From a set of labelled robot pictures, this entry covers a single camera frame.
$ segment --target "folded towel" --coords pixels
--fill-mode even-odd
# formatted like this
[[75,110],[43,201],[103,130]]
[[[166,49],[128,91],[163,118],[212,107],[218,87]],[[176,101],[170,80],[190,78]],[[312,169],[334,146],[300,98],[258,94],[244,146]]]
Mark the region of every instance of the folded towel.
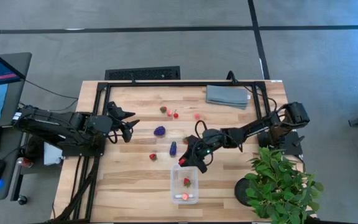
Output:
[[206,102],[245,109],[248,104],[248,91],[245,88],[206,86]]

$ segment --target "black flower pot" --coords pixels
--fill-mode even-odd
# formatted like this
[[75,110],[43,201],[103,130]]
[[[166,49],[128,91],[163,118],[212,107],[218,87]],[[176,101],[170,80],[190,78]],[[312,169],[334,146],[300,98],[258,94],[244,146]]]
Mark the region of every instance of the black flower pot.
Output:
[[249,180],[242,178],[234,187],[234,195],[236,196],[236,199],[243,205],[250,207],[250,205],[247,203],[250,198],[247,197],[246,189],[249,186]]

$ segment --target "concrete floor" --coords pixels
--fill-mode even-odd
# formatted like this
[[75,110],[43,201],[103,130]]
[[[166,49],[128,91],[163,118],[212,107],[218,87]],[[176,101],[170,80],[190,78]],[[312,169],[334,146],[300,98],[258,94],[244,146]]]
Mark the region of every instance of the concrete floor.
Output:
[[[358,1],[257,0],[260,26],[358,25]],[[246,0],[0,0],[0,29],[157,26],[250,26]],[[322,220],[358,223],[358,30],[261,31],[271,79],[289,101],[302,102],[311,123],[300,129],[306,170],[325,186]],[[30,81],[76,96],[83,80],[105,69],[181,66],[182,79],[262,79],[253,31],[103,34],[0,34],[0,54],[31,52]],[[70,100],[26,84],[22,101],[60,109]],[[26,206],[0,201],[0,223],[43,222],[59,173],[25,177]]]

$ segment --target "desk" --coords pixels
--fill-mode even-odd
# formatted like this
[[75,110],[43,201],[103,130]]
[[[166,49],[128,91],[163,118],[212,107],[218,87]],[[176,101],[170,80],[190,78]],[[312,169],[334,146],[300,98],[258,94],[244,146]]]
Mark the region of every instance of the desk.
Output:
[[[19,53],[19,54],[6,54],[0,55],[7,63],[11,64],[14,68],[20,71],[23,75],[27,76],[29,70],[31,54]],[[1,112],[0,126],[7,126],[11,123],[14,113],[17,110],[24,81],[8,84],[6,98],[4,102],[4,108]],[[4,128],[1,134],[0,144],[0,159],[6,154],[10,153],[13,149],[20,146],[22,141],[22,135],[20,131],[13,128]],[[11,186],[11,180],[13,171],[16,164],[18,151],[11,153],[5,158],[6,168],[2,175],[2,186],[0,187],[0,200],[6,198],[9,187]]]
[[[83,82],[77,111],[92,112],[97,84],[94,81]],[[277,101],[278,107],[287,103],[282,82],[266,81],[265,84],[268,96]],[[104,156],[100,159],[91,222],[262,220],[257,218],[252,208],[241,205],[234,197],[236,182],[251,170],[252,164],[246,161],[258,156],[256,136],[244,143],[243,153],[238,149],[219,149],[214,153],[214,162],[208,167],[207,173],[198,173],[197,204],[177,205],[171,201],[170,169],[186,151],[187,145],[183,144],[182,138],[195,134],[195,113],[201,115],[208,128],[240,127],[257,119],[253,99],[245,110],[240,110],[207,104],[205,94],[205,86],[111,88],[110,101],[115,101],[124,111],[136,112],[130,120],[140,119],[140,123],[134,128],[131,142],[124,143],[120,139],[117,144],[111,144],[106,141]],[[179,118],[162,114],[159,110],[161,106],[177,110]],[[164,138],[156,138],[153,131],[161,125],[165,126],[167,133]],[[178,146],[174,158],[169,155],[172,141],[176,141]],[[157,153],[155,162],[149,159],[151,153]],[[68,158],[63,164],[54,203],[56,214],[60,214],[70,201],[77,161],[76,157]],[[297,164],[297,168],[302,170],[302,164]],[[85,214],[84,204],[81,204],[80,217]]]

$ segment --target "black clamp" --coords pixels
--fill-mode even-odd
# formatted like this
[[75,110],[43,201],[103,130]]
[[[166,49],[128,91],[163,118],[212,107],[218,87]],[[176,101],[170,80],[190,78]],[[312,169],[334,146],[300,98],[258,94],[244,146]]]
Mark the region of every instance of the black clamp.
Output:
[[231,70],[227,74],[226,80],[231,80],[231,83],[233,85],[236,85],[239,83],[239,81],[236,79],[236,77],[234,76],[234,73]]

